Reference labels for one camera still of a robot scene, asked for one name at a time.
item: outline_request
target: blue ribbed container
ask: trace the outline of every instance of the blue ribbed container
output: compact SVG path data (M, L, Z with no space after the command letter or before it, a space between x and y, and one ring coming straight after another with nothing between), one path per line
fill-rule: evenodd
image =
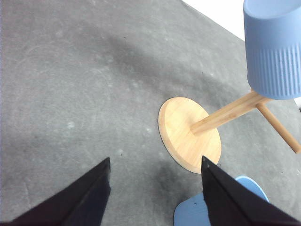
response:
M272 99L301 96L301 0L245 0L248 82Z

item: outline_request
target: floor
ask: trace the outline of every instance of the floor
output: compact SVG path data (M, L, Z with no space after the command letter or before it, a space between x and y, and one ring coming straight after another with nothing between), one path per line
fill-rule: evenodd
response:
M111 158L104 226L173 225L202 191L158 133L175 96L209 113L249 92L244 42L179 0L1 1L1 220ZM293 100L271 111L297 138ZM301 155L254 110L219 127L218 165L301 220Z

